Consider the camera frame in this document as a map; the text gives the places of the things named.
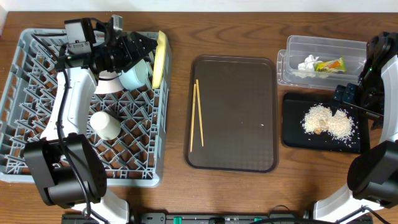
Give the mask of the yellow round plate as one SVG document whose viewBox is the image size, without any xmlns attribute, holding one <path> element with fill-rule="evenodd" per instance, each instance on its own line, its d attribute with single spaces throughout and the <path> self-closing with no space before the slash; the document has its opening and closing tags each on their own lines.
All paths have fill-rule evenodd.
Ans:
<svg viewBox="0 0 398 224">
<path fill-rule="evenodd" d="M 153 67 L 153 76 L 152 76 L 152 88 L 157 89 L 160 88 L 164 65 L 165 65 L 165 56 L 167 51 L 167 36 L 162 32 L 158 32 L 157 39 L 157 47 L 155 50 L 155 61 Z"/>
</svg>

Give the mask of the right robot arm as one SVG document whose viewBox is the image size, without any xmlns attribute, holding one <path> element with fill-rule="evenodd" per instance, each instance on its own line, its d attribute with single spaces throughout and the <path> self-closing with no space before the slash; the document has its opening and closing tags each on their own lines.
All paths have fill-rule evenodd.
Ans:
<svg viewBox="0 0 398 224">
<path fill-rule="evenodd" d="M 347 183 L 313 204 L 309 220 L 349 223 L 397 206 L 397 33 L 381 32 L 366 44 L 366 61 L 356 84 L 339 85 L 331 102 L 356 108 L 380 129 L 378 143 L 351 163 Z"/>
</svg>

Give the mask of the light blue bowl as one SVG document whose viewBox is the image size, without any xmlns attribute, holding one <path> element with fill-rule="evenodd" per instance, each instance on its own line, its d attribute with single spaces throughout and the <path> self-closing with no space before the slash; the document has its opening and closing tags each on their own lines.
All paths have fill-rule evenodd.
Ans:
<svg viewBox="0 0 398 224">
<path fill-rule="evenodd" d="M 119 80 L 125 89 L 135 90 L 146 84 L 147 77 L 147 63 L 142 59 L 127 72 L 122 72 Z"/>
</svg>

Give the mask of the pink bowl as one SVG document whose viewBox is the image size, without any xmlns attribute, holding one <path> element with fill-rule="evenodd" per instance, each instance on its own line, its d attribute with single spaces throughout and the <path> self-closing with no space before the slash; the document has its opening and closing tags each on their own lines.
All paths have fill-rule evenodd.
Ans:
<svg viewBox="0 0 398 224">
<path fill-rule="evenodd" d="M 96 87 L 94 94 L 99 95 L 99 94 L 115 93 L 124 89 L 119 79 L 119 73 L 102 71 L 99 74 L 99 77 L 104 78 L 105 80 L 98 81 L 98 85 Z"/>
</svg>

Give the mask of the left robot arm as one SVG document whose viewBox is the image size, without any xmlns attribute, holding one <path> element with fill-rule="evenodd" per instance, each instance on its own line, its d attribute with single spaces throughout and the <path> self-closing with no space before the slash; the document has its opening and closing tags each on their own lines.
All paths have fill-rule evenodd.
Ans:
<svg viewBox="0 0 398 224">
<path fill-rule="evenodd" d="M 24 159 L 48 206 L 82 213 L 99 223 L 128 223 L 129 204 L 107 186 L 106 171 L 86 137 L 90 101 L 103 71 L 129 74 L 150 55 L 165 57 L 165 45 L 123 30 L 121 16 L 66 20 L 67 43 L 55 55 L 57 94 L 50 119 Z"/>
</svg>

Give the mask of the white tissue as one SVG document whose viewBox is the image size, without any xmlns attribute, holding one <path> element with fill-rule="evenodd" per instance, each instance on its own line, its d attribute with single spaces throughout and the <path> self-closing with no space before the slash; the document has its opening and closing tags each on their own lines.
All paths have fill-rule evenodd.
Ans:
<svg viewBox="0 0 398 224">
<path fill-rule="evenodd" d="M 314 71 L 315 67 L 318 63 L 322 61 L 319 60 L 319 57 L 314 57 L 313 55 L 309 55 L 304 62 L 298 64 L 298 70 L 301 71 Z"/>
</svg>

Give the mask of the green orange snack wrapper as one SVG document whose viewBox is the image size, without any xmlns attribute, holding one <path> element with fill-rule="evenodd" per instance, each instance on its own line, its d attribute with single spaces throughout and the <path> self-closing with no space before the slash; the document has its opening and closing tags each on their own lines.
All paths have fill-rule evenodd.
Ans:
<svg viewBox="0 0 398 224">
<path fill-rule="evenodd" d="M 314 71 L 325 72 L 325 73 L 338 73 L 345 72 L 346 66 L 344 58 L 338 58 L 327 62 L 320 62 L 315 65 Z"/>
</svg>

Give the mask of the white cup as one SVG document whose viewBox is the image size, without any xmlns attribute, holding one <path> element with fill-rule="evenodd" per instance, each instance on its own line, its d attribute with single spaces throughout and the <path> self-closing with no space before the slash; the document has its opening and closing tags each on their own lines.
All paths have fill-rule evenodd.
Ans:
<svg viewBox="0 0 398 224">
<path fill-rule="evenodd" d="M 104 111 L 95 112 L 90 118 L 90 125 L 103 140 L 113 140 L 121 132 L 121 123 Z"/>
</svg>

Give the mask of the wooden chopstick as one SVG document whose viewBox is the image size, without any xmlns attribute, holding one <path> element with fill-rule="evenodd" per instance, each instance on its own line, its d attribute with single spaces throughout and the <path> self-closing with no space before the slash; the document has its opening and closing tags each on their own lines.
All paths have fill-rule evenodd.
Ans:
<svg viewBox="0 0 398 224">
<path fill-rule="evenodd" d="M 197 84 L 194 83 L 194 85 L 193 85 L 193 101 L 192 101 L 192 117 L 191 117 L 191 127 L 190 127 L 190 152 L 193 151 L 196 97 L 197 97 Z"/>
<path fill-rule="evenodd" d="M 197 86 L 197 99 L 198 99 L 198 114 L 199 114 L 199 122 L 200 122 L 201 146 L 204 147 L 204 135 L 203 135 L 203 120 L 202 120 L 202 113 L 201 113 L 200 86 L 199 86 L 199 80 L 196 79 L 195 81 L 196 81 L 196 86 Z"/>
</svg>

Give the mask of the rice food scraps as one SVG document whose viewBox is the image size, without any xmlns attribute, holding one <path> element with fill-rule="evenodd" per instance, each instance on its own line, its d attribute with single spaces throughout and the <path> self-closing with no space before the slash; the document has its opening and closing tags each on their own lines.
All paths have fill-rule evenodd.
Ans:
<svg viewBox="0 0 398 224">
<path fill-rule="evenodd" d="M 313 105 L 301 120 L 304 133 L 329 134 L 332 140 L 347 143 L 352 140 L 357 125 L 346 110 L 338 109 L 335 114 L 330 107 Z"/>
</svg>

